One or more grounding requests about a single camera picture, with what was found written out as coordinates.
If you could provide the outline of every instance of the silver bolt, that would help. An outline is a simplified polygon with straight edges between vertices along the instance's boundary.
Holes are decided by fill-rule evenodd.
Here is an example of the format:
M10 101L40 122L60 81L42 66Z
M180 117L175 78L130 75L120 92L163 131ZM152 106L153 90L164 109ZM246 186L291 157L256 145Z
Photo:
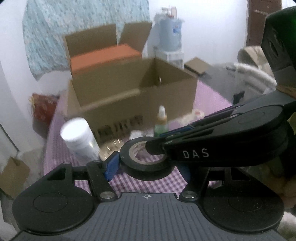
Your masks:
M182 196L185 198L192 199L192 198L195 198L197 196L197 194L193 191L185 191L182 193Z
M115 193L114 192L102 192L100 194L100 197L103 199L112 199L113 197L115 197Z
M167 142L165 142L164 144L169 144L169 143L171 143L171 142L173 142L172 140L171 141L167 141Z

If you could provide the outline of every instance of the purple checkered tablecloth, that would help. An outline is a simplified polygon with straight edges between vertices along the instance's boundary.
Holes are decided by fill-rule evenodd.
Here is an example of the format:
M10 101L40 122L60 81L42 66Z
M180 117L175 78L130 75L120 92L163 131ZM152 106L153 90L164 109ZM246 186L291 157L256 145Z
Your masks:
M82 160L78 160L72 155L62 138L60 137L60 129L65 123L61 114L62 106L65 103L65 95L62 95L57 105L47 138L45 158L44 158L44 174L65 161L69 161L73 166L84 165ZM209 115L218 110L231 106L219 93L212 90L209 86L202 82L198 82L194 109L199 109ZM75 185L89 192L87 181L75 181ZM175 168L167 177L157 181L141 181L126 173L114 176L110 185L120 195L121 192L145 192L145 193L176 193L178 196L186 185L185 180Z

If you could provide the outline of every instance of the roll of electrical tape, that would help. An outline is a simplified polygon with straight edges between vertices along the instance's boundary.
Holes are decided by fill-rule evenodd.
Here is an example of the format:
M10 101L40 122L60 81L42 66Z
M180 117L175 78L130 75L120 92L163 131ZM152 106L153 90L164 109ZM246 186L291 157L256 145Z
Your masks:
M157 161L145 162L136 158L137 153L145 148L147 141L154 137L139 137L126 142L120 149L120 159L123 170L139 180L158 180L169 175L174 166L171 166L166 156Z

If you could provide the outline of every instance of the open cardboard box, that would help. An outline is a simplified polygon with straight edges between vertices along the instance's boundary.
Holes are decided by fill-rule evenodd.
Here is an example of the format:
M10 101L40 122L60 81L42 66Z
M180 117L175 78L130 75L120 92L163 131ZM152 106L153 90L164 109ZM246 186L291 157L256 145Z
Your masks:
M190 113L196 86L192 74L157 58L117 62L75 76L64 114L85 118L101 143L153 127L160 105L168 120Z
M141 58L151 22L126 23L119 43L116 25L109 24L64 36L72 76L123 59Z

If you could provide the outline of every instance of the black robotic device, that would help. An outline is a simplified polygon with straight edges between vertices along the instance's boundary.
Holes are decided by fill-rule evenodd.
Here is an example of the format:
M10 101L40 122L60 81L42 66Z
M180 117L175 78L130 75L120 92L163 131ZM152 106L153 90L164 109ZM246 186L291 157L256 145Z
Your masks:
M268 16L262 41L281 80L288 67L282 59L293 69L296 61L287 55L288 33L275 19L290 18L296 19L294 8ZM291 165L295 137L287 119L295 111L294 98L274 91L161 137L131 140L104 162L63 163L14 200L21 231L13 240L285 240L275 231L284 213L282 200L239 167L279 155L284 166ZM135 155L139 146L164 157L142 163ZM188 184L179 198L171 193L118 198L108 181L119 164L141 180L163 178L177 167ZM91 195L74 180L87 180ZM209 188L210 180L222 185Z

